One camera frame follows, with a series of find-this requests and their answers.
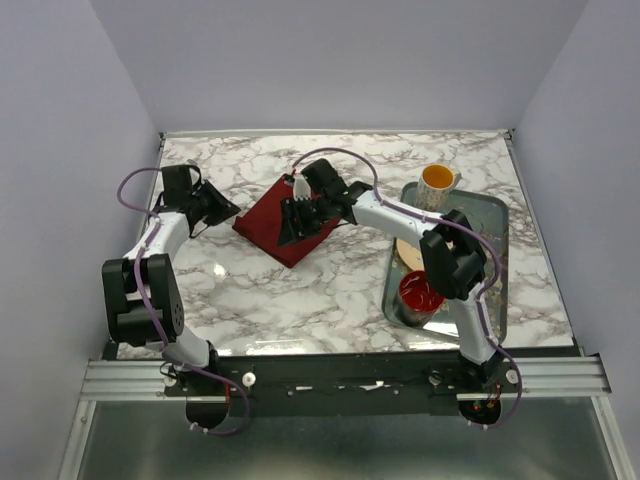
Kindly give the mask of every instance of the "white marble surface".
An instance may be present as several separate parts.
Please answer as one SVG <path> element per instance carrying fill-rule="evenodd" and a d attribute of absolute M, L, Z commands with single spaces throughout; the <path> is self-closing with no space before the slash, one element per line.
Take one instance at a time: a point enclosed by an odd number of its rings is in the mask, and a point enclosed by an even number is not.
<path fill-rule="evenodd" d="M 168 139 L 162 165 L 194 159 L 246 212 L 302 153 L 339 146 L 376 163 L 381 191 L 397 199 L 427 163 L 462 172 L 459 189 L 500 198 L 510 210 L 508 347 L 571 345 L 522 189 L 499 133 L 286 135 Z M 329 158 L 350 181 L 366 166 Z M 156 185 L 156 193 L 161 185 Z M 231 229 L 233 219 L 187 242 L 174 268 L 186 324 L 221 355 L 353 353 L 457 348 L 455 342 L 391 324 L 380 305 L 392 238 L 367 227 L 335 230 L 289 270 Z M 147 357 L 121 345 L 120 358 Z"/>

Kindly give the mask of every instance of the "white wall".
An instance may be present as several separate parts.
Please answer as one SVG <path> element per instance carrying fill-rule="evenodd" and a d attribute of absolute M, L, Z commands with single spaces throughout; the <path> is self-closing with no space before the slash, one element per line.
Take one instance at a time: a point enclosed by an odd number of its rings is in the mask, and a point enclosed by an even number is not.
<path fill-rule="evenodd" d="M 640 2 L 591 0 L 515 146 L 578 341 L 640 472 Z"/>
<path fill-rule="evenodd" d="M 162 131 L 514 127 L 586 0 L 92 0 Z"/>
<path fill-rule="evenodd" d="M 86 0 L 2 2 L 0 65 L 0 477 L 51 479 L 139 224 L 115 189 L 158 136 Z"/>

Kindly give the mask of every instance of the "red cloth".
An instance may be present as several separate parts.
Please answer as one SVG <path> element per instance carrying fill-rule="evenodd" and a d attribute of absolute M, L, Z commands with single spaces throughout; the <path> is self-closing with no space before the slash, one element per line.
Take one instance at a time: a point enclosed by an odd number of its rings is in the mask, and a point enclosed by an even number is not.
<path fill-rule="evenodd" d="M 325 228 L 301 242 L 278 247 L 278 236 L 282 226 L 280 200 L 293 196 L 293 188 L 284 182 L 284 175 L 265 193 L 244 217 L 236 217 L 233 229 L 256 247 L 275 258 L 287 268 L 293 268 L 314 248 L 329 236 L 339 219 L 327 222 Z"/>

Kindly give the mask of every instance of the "mug handle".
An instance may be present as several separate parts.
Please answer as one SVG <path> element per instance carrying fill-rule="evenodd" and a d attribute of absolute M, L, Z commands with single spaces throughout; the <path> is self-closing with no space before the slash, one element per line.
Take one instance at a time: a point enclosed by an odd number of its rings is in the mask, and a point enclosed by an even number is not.
<path fill-rule="evenodd" d="M 451 188 L 456 188 L 458 186 L 458 183 L 460 183 L 460 180 L 462 180 L 462 173 L 460 173 L 460 170 L 455 167 L 449 168 L 453 172 L 453 185 L 451 186 Z"/>

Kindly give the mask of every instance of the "tray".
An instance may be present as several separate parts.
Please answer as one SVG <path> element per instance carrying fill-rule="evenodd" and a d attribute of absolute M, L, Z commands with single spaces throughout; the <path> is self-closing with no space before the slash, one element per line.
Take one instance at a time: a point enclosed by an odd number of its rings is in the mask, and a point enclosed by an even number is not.
<path fill-rule="evenodd" d="M 417 182 L 411 182 L 402 189 L 400 201 L 413 205 Z M 507 285 L 509 274 L 509 208 L 502 200 L 478 193 L 453 190 L 445 204 L 438 209 L 440 213 L 447 213 L 452 209 L 464 213 L 473 230 L 481 234 L 489 241 L 491 246 L 500 255 L 502 262 L 502 275 L 496 284 L 486 293 L 487 309 L 493 332 L 502 342 L 507 335 Z M 487 279 L 493 276 L 493 263 L 487 260 L 485 272 Z M 382 311 L 387 319 L 398 326 L 411 328 L 400 321 L 393 311 L 393 299 L 402 277 L 410 272 L 398 255 L 396 241 L 391 249 L 391 258 L 387 268 L 387 278 L 382 296 Z M 449 311 L 447 302 L 423 327 L 425 332 L 433 333 L 441 340 L 457 341 L 458 330 L 455 319 Z"/>

